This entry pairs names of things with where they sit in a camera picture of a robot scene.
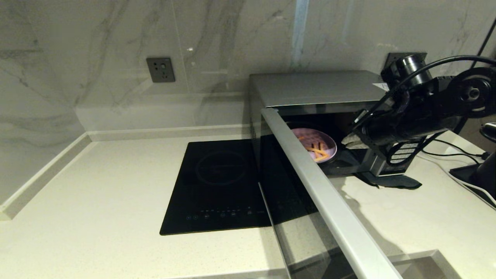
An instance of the marble wall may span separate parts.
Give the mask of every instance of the marble wall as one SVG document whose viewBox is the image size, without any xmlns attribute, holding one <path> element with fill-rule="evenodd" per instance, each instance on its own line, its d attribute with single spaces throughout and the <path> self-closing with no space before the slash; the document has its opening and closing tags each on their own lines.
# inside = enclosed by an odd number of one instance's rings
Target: marble wall
<svg viewBox="0 0 496 279">
<path fill-rule="evenodd" d="M 84 129 L 21 1 L 0 0 L 0 204 Z"/>
<path fill-rule="evenodd" d="M 27 0 L 65 97 L 87 131 L 246 122 L 248 75 L 364 69 L 388 52 L 476 54 L 493 0 Z M 152 83 L 146 57 L 177 81 Z M 467 63 L 439 67 L 452 74 Z"/>
</svg>

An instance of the power socket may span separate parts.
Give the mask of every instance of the power socket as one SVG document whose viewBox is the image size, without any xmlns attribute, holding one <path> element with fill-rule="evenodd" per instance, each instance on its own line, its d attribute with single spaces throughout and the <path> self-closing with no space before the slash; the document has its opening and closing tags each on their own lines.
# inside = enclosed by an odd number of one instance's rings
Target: power socket
<svg viewBox="0 0 496 279">
<path fill-rule="evenodd" d="M 153 82 L 176 81 L 170 58 L 147 58 L 146 63 Z"/>
</svg>

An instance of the black glass cooktop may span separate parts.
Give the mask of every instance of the black glass cooktop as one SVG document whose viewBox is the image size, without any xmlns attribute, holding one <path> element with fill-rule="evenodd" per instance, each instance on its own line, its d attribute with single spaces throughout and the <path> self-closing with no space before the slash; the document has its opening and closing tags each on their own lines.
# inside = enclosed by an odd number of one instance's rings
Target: black glass cooktop
<svg viewBox="0 0 496 279">
<path fill-rule="evenodd" d="M 190 142 L 161 235 L 270 226 L 251 140 Z"/>
</svg>

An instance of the sticker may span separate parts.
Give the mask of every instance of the sticker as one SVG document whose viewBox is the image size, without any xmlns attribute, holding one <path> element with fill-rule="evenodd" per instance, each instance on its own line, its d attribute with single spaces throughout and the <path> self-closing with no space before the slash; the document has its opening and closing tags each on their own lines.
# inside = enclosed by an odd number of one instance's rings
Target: sticker
<svg viewBox="0 0 496 279">
<path fill-rule="evenodd" d="M 384 91 L 389 91 L 389 86 L 387 86 L 387 83 L 372 83 L 372 84 Z"/>
</svg>

